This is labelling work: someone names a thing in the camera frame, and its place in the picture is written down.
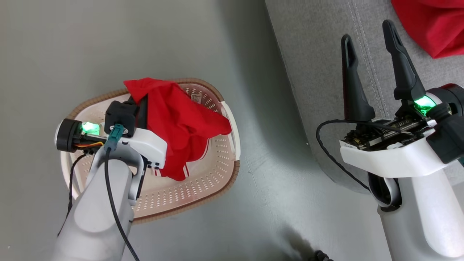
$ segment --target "gray floor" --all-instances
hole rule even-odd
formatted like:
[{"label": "gray floor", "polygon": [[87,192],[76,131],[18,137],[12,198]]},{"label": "gray floor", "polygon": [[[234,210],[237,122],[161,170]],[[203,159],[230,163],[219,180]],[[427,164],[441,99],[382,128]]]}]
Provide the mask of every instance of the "gray floor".
[{"label": "gray floor", "polygon": [[141,260],[299,260],[311,247],[390,260],[374,201],[311,157],[262,1],[6,0],[0,36],[0,259],[50,258],[67,205],[52,138],[72,108],[126,79],[197,77],[233,110],[239,178],[214,202],[133,226]]}]

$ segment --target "laundry basket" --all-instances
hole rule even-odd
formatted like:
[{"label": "laundry basket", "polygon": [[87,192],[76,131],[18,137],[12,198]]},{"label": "laundry basket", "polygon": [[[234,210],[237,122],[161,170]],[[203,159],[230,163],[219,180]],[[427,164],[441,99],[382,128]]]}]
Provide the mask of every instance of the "laundry basket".
[{"label": "laundry basket", "polygon": [[[134,223],[144,223],[174,215],[223,195],[232,187],[240,168],[240,139],[237,125],[229,106],[218,90],[209,83],[195,78],[172,81],[177,82],[193,101],[228,118],[232,133],[209,139],[204,156],[198,161],[187,163],[190,176],[184,181],[178,182],[169,177],[161,177],[155,169],[147,169],[140,197],[133,207]],[[115,100],[126,101],[129,96],[126,89],[98,96],[80,104],[68,118],[82,122],[104,122],[109,104]],[[80,155],[82,155],[81,151],[61,152],[61,167],[67,184],[69,184],[70,166]],[[77,186],[72,187],[74,198],[84,190],[92,160],[93,156],[86,156],[75,167]]]}]

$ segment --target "orange wire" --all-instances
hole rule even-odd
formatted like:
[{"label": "orange wire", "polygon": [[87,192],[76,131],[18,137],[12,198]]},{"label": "orange wire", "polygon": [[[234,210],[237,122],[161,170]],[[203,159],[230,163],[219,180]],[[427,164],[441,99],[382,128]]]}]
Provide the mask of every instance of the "orange wire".
[{"label": "orange wire", "polygon": [[97,146],[97,145],[100,145],[100,146],[103,146],[103,142],[99,141],[99,142],[95,142],[95,143],[92,143],[92,144],[76,144],[76,147],[78,148],[88,148],[88,147],[94,147],[94,146]]}]

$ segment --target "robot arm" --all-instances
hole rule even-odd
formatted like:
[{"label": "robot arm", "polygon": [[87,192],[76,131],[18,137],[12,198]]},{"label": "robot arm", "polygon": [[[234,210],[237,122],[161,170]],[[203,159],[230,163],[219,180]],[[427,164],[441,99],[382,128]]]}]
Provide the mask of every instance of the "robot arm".
[{"label": "robot arm", "polygon": [[393,260],[464,261],[464,214],[442,170],[464,156],[464,89],[450,84],[425,91],[393,23],[384,21],[383,31],[401,107],[395,119],[372,122],[345,35],[345,119],[358,125],[340,141],[340,153],[368,172]]},{"label": "robot arm", "polygon": [[[149,130],[136,128],[134,110],[127,110],[125,104],[116,105],[118,110],[110,106],[112,117],[105,119],[105,126],[111,126],[108,136],[86,133],[82,122],[70,119],[63,120],[57,129],[59,150],[74,152],[82,149],[78,144],[99,142],[106,146],[86,148],[95,156],[85,190],[71,208],[57,238],[53,261],[121,260],[125,245],[130,244],[125,240],[134,219],[132,208],[140,194],[145,170],[152,165],[156,169],[164,167],[166,142]],[[113,139],[118,124],[123,126],[123,135]],[[129,167],[135,167],[136,173]],[[114,208],[110,204],[110,192]]]}]

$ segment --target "black cable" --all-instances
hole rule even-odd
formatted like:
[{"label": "black cable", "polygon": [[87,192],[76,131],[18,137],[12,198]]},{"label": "black cable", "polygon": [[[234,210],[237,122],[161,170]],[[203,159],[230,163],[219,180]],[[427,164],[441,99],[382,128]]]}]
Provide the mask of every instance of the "black cable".
[{"label": "black cable", "polygon": [[72,163],[72,166],[71,166],[71,172],[69,173],[69,202],[68,202],[68,212],[66,213],[66,217],[64,218],[64,222],[63,224],[61,225],[61,228],[58,232],[58,235],[61,233],[61,230],[63,229],[63,226],[64,226],[64,223],[66,222],[66,219],[68,219],[68,216],[69,216],[69,213],[71,212],[71,208],[72,208],[72,180],[73,180],[73,177],[74,177],[74,168],[76,167],[77,163],[79,162],[79,160],[81,160],[83,157],[87,156],[87,153],[84,153],[82,155],[80,155],[79,157],[77,157],[77,159]]},{"label": "black cable", "polygon": [[106,155],[105,155],[105,181],[106,181],[106,190],[108,191],[108,198],[110,199],[111,211],[113,212],[113,217],[115,218],[116,226],[119,229],[119,233],[121,233],[122,239],[124,239],[124,242],[126,243],[127,248],[131,252],[135,261],[140,261],[139,257],[137,256],[137,253],[135,253],[135,250],[132,248],[132,245],[130,244],[129,239],[127,238],[126,233],[124,232],[124,229],[121,226],[121,222],[119,221],[119,218],[117,216],[116,207],[115,207],[115,203],[113,199],[113,193],[111,192],[110,175],[108,172],[108,162],[110,161],[110,152],[111,152],[111,148],[108,148],[106,150]]},{"label": "black cable", "polygon": [[317,129],[316,129],[316,140],[317,142],[319,143],[319,146],[321,147],[321,149],[324,151],[324,153],[329,157],[329,159],[331,159],[341,170],[343,170],[348,176],[350,176],[350,178],[352,178],[354,181],[356,181],[357,183],[359,183],[359,185],[361,185],[363,188],[367,189],[368,191],[370,191],[369,187],[366,186],[363,182],[361,182],[359,179],[357,179],[353,174],[351,174],[345,167],[343,167],[343,165],[341,165],[340,163],[338,163],[338,161],[329,153],[329,151],[324,147],[324,144],[322,143],[322,140],[321,140],[321,136],[319,134],[319,132],[321,131],[322,127],[327,125],[327,124],[331,124],[331,123],[354,123],[354,124],[359,124],[359,125],[366,125],[366,126],[371,126],[371,127],[374,127],[374,128],[379,128],[379,129],[385,129],[385,130],[388,130],[388,131],[395,131],[395,132],[398,132],[398,133],[405,133],[405,134],[408,134],[408,132],[404,132],[402,131],[401,129],[398,129],[398,128],[394,128],[394,127],[390,127],[390,126],[386,126],[386,125],[383,125],[383,124],[380,124],[380,123],[373,123],[373,122],[359,122],[359,121],[352,121],[352,120],[329,120],[329,121],[326,121],[326,122],[323,122],[321,123]]}]

